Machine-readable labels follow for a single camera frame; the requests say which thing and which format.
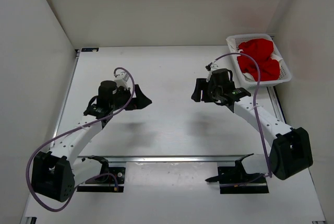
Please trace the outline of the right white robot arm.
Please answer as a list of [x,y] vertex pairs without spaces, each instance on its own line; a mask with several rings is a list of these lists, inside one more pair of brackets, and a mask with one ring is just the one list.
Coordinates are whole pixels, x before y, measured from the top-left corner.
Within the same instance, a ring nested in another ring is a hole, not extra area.
[[274,174],[285,180],[313,165],[308,132],[291,127],[259,106],[253,94],[235,86],[231,70],[221,68],[211,71],[208,78],[198,78],[191,99],[227,107],[259,132],[263,147],[270,146],[262,155],[236,160],[226,179],[246,182],[252,176]]

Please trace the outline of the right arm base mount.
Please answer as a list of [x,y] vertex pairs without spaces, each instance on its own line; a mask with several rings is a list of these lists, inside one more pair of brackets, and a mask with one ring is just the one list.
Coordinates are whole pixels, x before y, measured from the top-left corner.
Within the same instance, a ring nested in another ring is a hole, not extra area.
[[247,173],[242,165],[242,161],[251,155],[235,160],[232,167],[218,166],[218,175],[205,179],[206,183],[219,183],[220,194],[268,194],[265,175]]

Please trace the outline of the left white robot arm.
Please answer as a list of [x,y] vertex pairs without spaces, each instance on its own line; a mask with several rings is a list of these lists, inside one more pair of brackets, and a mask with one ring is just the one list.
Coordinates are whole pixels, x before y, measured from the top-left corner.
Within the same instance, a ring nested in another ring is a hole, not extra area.
[[62,136],[48,152],[34,155],[32,172],[28,174],[30,191],[64,202],[79,184],[91,178],[106,181],[110,175],[108,161],[101,156],[79,159],[80,153],[104,129],[116,110],[140,110],[151,103],[138,84],[131,90],[124,81],[102,81],[78,129]]

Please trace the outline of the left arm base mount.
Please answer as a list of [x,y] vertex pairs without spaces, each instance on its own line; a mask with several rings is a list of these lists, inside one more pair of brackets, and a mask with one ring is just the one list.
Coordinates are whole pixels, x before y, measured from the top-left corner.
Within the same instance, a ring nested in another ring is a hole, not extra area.
[[122,193],[126,164],[113,164],[105,157],[79,157],[71,163],[78,192]]

